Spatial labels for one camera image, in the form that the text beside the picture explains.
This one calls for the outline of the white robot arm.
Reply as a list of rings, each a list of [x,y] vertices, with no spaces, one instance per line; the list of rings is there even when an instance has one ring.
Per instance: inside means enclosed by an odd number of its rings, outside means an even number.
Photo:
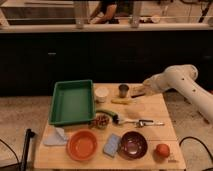
[[[195,82],[197,77],[198,70],[194,65],[173,65],[162,73],[146,79],[143,85],[156,93],[175,89],[192,103],[209,123],[213,124],[213,94]]]

